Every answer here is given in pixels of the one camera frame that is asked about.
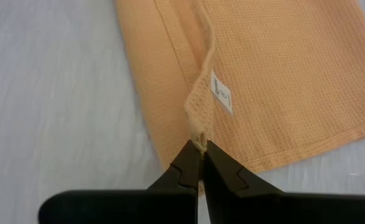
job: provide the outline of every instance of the fabric tag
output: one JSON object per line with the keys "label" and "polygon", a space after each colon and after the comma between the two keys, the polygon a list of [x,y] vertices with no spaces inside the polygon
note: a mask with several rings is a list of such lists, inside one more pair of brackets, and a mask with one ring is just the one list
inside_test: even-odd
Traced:
{"label": "fabric tag", "polygon": [[216,77],[214,71],[210,75],[211,89],[217,99],[227,108],[232,114],[231,91]]}

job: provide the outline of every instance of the orange waffle-knit fabric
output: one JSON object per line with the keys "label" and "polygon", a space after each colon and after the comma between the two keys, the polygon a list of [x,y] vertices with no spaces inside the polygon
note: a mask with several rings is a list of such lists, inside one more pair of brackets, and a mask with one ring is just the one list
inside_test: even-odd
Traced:
{"label": "orange waffle-knit fabric", "polygon": [[[252,171],[365,137],[365,16],[355,0],[116,0],[164,167],[192,138]],[[231,90],[233,114],[210,73]]]}

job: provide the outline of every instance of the white surface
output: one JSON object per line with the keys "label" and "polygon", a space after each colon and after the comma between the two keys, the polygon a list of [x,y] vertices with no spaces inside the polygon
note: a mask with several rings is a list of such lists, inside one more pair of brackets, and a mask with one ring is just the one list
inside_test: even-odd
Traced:
{"label": "white surface", "polygon": [[[63,190],[145,188],[161,173],[113,0],[0,0],[0,223],[35,223]],[[260,175],[365,194],[365,140]]]}

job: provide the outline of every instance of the seam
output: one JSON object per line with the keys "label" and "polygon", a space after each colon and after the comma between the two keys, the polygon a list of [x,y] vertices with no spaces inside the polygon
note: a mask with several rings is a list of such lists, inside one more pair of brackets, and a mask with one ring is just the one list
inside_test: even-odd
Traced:
{"label": "seam", "polygon": [[176,56],[177,61],[178,61],[178,65],[180,67],[180,71],[184,75],[185,84],[186,84],[187,88],[189,88],[187,76],[186,76],[186,74],[184,72],[183,66],[181,65],[181,61],[180,61],[180,58],[178,57],[178,53],[177,53],[176,47],[173,44],[173,40],[172,40],[172,38],[170,36],[169,29],[168,29],[166,23],[164,22],[164,17],[163,17],[163,14],[162,14],[161,10],[159,9],[158,2],[157,2],[157,0],[153,0],[153,2],[155,4],[155,6],[156,6],[156,10],[158,10],[158,12],[159,12],[160,18],[162,19],[162,23],[163,23],[164,29],[165,29],[166,33],[168,34],[170,44],[173,47],[174,55]]}

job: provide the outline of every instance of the waffle-knit texture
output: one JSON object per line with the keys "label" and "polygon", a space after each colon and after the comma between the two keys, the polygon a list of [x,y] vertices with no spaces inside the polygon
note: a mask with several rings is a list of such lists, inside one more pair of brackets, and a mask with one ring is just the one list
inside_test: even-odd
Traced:
{"label": "waffle-knit texture", "polygon": [[[365,17],[355,0],[116,0],[164,167],[191,137],[252,171],[365,137]],[[210,72],[232,94],[213,97]]]}

